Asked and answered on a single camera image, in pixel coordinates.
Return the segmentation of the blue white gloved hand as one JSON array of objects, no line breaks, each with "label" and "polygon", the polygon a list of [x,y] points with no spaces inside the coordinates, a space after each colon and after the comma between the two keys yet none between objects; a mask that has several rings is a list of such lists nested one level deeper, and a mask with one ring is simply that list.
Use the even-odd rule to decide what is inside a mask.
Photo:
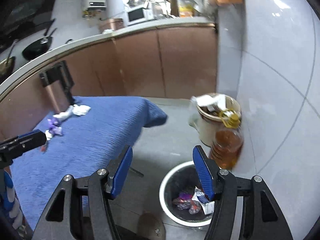
[{"label": "blue white gloved hand", "polygon": [[10,225],[17,230],[23,222],[23,214],[20,203],[16,198],[15,188],[12,178],[7,171],[4,171],[4,191],[1,192],[1,209],[4,211],[5,218]]}]

